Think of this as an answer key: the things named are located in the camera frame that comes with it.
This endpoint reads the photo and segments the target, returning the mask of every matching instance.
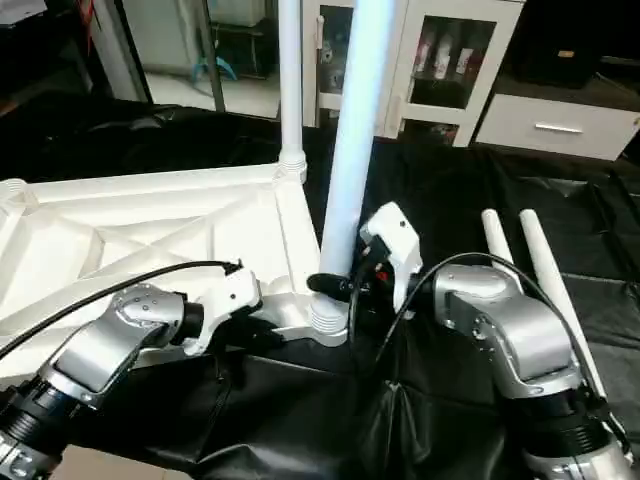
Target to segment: silver metal housing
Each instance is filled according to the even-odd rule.
[[[104,314],[63,343],[38,375],[57,390],[98,408],[143,348],[164,347],[180,328],[184,299],[140,284],[115,294]]]
[[[542,302],[520,293],[507,273],[449,265],[434,281],[436,320],[487,353],[506,398],[550,395],[582,382],[562,321]]]
[[[525,452],[529,468],[544,480],[634,480],[629,462],[611,440],[595,452],[576,457],[541,458]]]

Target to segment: white pipe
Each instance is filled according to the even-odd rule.
[[[280,45],[279,170],[305,181],[307,159],[302,149],[302,35],[300,0],[278,0]]]
[[[604,385],[602,384],[602,380],[600,380],[598,369],[591,356],[587,339],[582,332],[578,316],[576,315],[576,311],[571,303],[571,298],[562,280],[562,275],[560,275],[560,270],[553,257],[551,247],[547,242],[547,237],[544,234],[544,230],[542,230],[542,225],[540,225],[540,220],[538,220],[538,215],[533,210],[523,210],[520,212],[520,221],[522,223],[522,229],[524,230],[524,236],[527,240],[527,246],[529,247],[529,253],[531,254],[531,260],[533,261],[533,268],[536,272],[538,283],[551,301],[558,307],[567,321],[569,328],[571,328],[578,347],[582,351],[582,361],[586,363],[586,365],[582,367],[587,370],[586,373],[591,377],[588,380],[592,383],[592,387],[598,395],[606,397]]]
[[[394,10],[394,0],[356,1],[322,236],[321,272],[347,275],[351,270]],[[324,334],[343,331],[344,307],[323,295],[315,296],[311,306],[314,328]]]
[[[506,261],[513,263],[513,257],[511,256],[511,250],[509,250],[509,244],[507,243],[507,237],[504,235],[502,229],[502,223],[500,223],[500,216],[495,210],[488,208],[482,212],[482,226],[484,227],[484,235],[487,239],[487,246],[489,252],[504,258]],[[518,284],[518,289],[522,292],[522,285],[520,285],[520,279],[518,275],[503,267],[499,263],[493,263],[493,267],[498,270],[502,270],[504,273],[512,277]]]

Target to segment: white plastic part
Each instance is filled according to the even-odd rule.
[[[321,272],[347,275],[351,269],[392,33],[394,3],[393,0],[358,0],[353,12],[322,236]],[[344,304],[317,294],[311,310],[311,322],[319,332],[338,334],[344,330],[347,322]]]
[[[511,250],[507,243],[507,237],[504,235],[502,229],[502,223],[500,223],[500,216],[495,210],[488,208],[482,212],[482,226],[484,227],[484,235],[487,239],[487,246],[489,252],[500,258],[504,258],[506,261],[513,263],[513,257],[511,256]],[[503,267],[499,263],[493,263],[493,267],[498,270],[502,270],[507,275],[512,277],[518,284],[518,289],[522,292],[522,285],[520,285],[520,279],[518,275]]]
[[[16,188],[0,182],[6,193],[0,211],[8,212],[0,224],[0,345],[90,293],[190,260],[242,259],[255,273],[265,318],[276,331],[287,339],[316,338],[306,279],[318,271],[318,243],[302,185],[274,180],[277,168],[12,181]],[[193,301],[222,276],[217,267],[194,268],[150,283]],[[33,373],[108,301],[74,312],[3,359],[0,383]],[[176,349],[145,352],[140,364],[179,358]]]
[[[260,303],[260,288],[253,272],[243,268],[214,281],[209,290],[197,300],[204,307],[204,324],[197,339],[186,339],[182,344],[188,356],[205,352],[213,334],[233,312]]]
[[[307,159],[302,149],[302,39],[300,22],[300,0],[279,0],[282,150],[278,158],[280,164],[278,174],[292,176],[304,182],[307,176]]]
[[[388,260],[394,277],[393,308],[398,312],[407,296],[411,274],[422,268],[420,238],[395,202],[380,207],[360,229],[360,236],[367,244],[376,235],[389,249]]]
[[[587,339],[580,326],[578,316],[571,303],[571,298],[562,280],[562,275],[553,257],[553,252],[551,251],[547,237],[544,234],[544,230],[542,230],[542,225],[540,225],[538,215],[533,210],[523,210],[520,212],[520,221],[522,222],[522,229],[524,230],[524,236],[527,241],[527,246],[529,247],[529,253],[531,254],[531,260],[538,283],[551,301],[558,307],[573,331],[573,335],[587,363],[587,365],[583,367],[589,370],[593,379],[593,388],[598,395],[606,397],[604,385],[602,384],[602,380],[600,380],[598,369],[591,356]]]

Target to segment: plastic base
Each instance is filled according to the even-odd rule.
[[[296,178],[300,183],[307,180],[307,156],[302,150],[282,150],[278,157],[278,171],[276,177]]]
[[[347,308],[346,303],[316,293],[311,300],[311,326],[321,335],[335,335],[347,326]]]

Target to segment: white frame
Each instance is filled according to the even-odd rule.
[[[520,2],[504,0],[409,0],[384,136],[396,138],[404,120],[450,123],[459,126],[453,145],[468,146],[520,17],[522,6]],[[425,17],[459,18],[496,24],[465,109],[411,104],[408,101],[415,54]]]
[[[318,90],[318,50],[322,48],[322,25],[320,8],[322,6],[351,8],[355,7],[356,0],[303,0],[302,1],[302,85],[303,85],[303,114],[302,121],[306,127],[315,127],[317,112],[319,109],[340,110],[342,95],[325,93]],[[376,135],[383,136],[385,121],[391,90],[395,61],[398,58],[400,40],[404,28],[405,15],[409,0],[395,1],[395,20],[393,34],[387,53],[387,73],[385,74],[382,91],[380,92],[380,104],[376,117]]]

